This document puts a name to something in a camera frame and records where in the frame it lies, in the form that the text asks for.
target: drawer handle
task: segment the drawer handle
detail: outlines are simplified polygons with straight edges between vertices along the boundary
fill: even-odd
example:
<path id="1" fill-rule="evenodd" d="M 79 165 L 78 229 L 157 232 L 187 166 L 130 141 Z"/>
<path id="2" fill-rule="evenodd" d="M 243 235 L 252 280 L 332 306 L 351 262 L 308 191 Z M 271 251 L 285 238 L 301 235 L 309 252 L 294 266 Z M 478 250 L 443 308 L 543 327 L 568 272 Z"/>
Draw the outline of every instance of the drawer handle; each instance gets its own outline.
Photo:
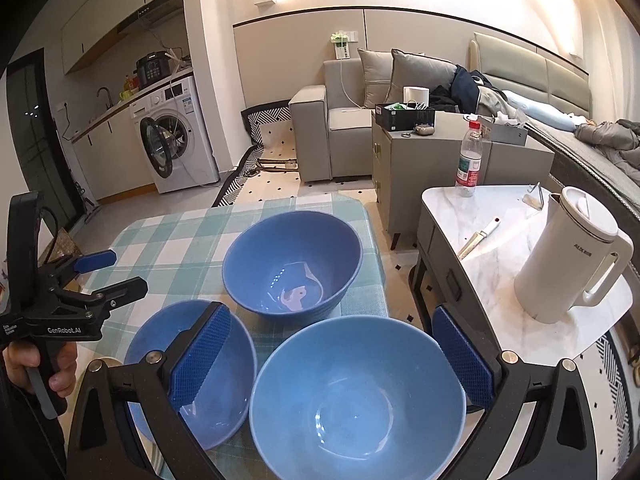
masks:
<path id="1" fill-rule="evenodd" d="M 447 273 L 447 285 L 449 285 L 449 290 L 451 291 L 453 298 L 456 301 L 460 301 L 462 298 L 462 289 L 460 288 L 460 284 L 456 279 L 456 275 L 453 273 L 452 269 L 449 269 Z"/>

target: finger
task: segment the finger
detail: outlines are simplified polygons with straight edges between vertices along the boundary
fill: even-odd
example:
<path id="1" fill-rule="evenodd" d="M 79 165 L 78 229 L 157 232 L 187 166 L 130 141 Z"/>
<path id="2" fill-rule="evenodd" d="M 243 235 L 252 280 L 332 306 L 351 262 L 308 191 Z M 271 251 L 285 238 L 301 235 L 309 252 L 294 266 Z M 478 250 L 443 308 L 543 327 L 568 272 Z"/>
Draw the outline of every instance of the finger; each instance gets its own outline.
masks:
<path id="1" fill-rule="evenodd" d="M 62 399 L 65 399 L 66 397 L 68 397 L 74 392 L 75 387 L 76 387 L 76 384 L 74 383 L 68 388 L 65 388 L 64 390 L 60 390 L 58 392 L 58 396 L 61 397 Z"/>
<path id="2" fill-rule="evenodd" d="M 71 366 L 53 374 L 49 378 L 49 387 L 54 392 L 58 393 L 63 392 L 68 388 L 73 390 L 73 386 L 76 384 L 76 367 L 76 363 L 73 362 Z"/>
<path id="3" fill-rule="evenodd" d="M 15 366 L 40 366 L 40 352 L 33 343 L 23 339 L 11 342 L 8 347 L 9 359 Z"/>
<path id="4" fill-rule="evenodd" d="M 19 388 L 27 389 L 27 387 L 30 386 L 27 372 L 24 370 L 24 367 L 15 364 L 15 362 L 11 360 L 8 347 L 2 351 L 2 357 L 4 358 L 4 366 L 6 367 L 6 374 L 9 380 Z"/>
<path id="5" fill-rule="evenodd" d="M 64 370 L 68 368 L 73 363 L 76 362 L 78 358 L 78 345 L 71 341 L 68 341 L 58 352 L 58 368 Z"/>
<path id="6" fill-rule="evenodd" d="M 19 388 L 33 393 L 33 388 L 24 366 L 38 366 L 40 364 L 38 349 L 29 342 L 18 340 L 13 341 L 5 348 L 2 355 L 9 380 Z"/>

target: bottle label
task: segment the bottle label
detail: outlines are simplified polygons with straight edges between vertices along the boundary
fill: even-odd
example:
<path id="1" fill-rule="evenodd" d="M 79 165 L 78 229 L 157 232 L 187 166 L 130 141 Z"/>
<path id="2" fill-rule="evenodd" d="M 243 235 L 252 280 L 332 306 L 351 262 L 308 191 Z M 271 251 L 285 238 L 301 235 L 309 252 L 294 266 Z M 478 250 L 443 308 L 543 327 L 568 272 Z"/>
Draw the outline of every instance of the bottle label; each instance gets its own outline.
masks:
<path id="1" fill-rule="evenodd" d="M 458 176 L 456 181 L 459 186 L 475 187 L 478 184 L 478 173 L 480 173 L 479 158 L 468 158 L 460 155 L 458 163 Z"/>

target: electric kettle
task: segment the electric kettle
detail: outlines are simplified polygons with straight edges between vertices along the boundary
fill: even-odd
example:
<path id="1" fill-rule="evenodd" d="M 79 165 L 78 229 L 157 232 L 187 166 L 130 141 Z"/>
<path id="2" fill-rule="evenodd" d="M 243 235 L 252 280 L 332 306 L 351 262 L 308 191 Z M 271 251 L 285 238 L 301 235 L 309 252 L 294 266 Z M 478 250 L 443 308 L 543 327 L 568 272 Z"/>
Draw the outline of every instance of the electric kettle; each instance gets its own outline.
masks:
<path id="1" fill-rule="evenodd" d="M 549 197 L 546 227 L 514 289 L 523 309 L 555 323 L 572 306 L 596 306 L 631 260 L 634 245 L 590 194 L 565 187 Z"/>

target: blue gripper pad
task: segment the blue gripper pad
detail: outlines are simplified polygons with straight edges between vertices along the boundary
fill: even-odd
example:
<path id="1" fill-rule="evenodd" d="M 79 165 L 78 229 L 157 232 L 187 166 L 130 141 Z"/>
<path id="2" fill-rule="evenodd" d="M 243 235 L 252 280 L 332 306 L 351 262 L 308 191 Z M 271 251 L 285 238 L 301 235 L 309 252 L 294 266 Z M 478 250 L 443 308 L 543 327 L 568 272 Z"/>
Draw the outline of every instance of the blue gripper pad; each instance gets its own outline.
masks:
<path id="1" fill-rule="evenodd" d="M 74 271 L 78 274 L 85 274 L 94 270 L 104 269 L 105 267 L 111 267 L 116 262 L 116 259 L 116 253 L 110 249 L 101 253 L 88 254 L 76 260 Z"/>
<path id="2" fill-rule="evenodd" d="M 169 402 L 175 411 L 194 401 L 230 331 L 231 313 L 221 304 L 174 367 Z"/>
<path id="3" fill-rule="evenodd" d="M 488 409 L 494 402 L 494 377 L 447 311 L 437 307 L 431 319 L 433 338 L 475 406 Z"/>

